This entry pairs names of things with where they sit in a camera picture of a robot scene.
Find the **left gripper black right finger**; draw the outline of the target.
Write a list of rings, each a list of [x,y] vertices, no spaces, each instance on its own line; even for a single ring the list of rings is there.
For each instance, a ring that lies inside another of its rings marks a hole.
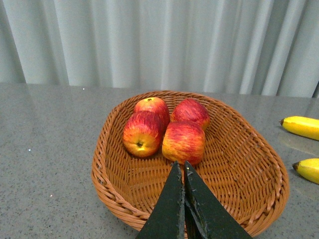
[[[185,224],[189,239],[250,239],[189,162],[184,164]]]

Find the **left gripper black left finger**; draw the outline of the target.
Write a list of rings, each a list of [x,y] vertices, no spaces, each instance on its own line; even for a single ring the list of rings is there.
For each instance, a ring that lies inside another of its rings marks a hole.
[[[184,195],[180,166],[174,162],[159,199],[136,238],[183,239]]]

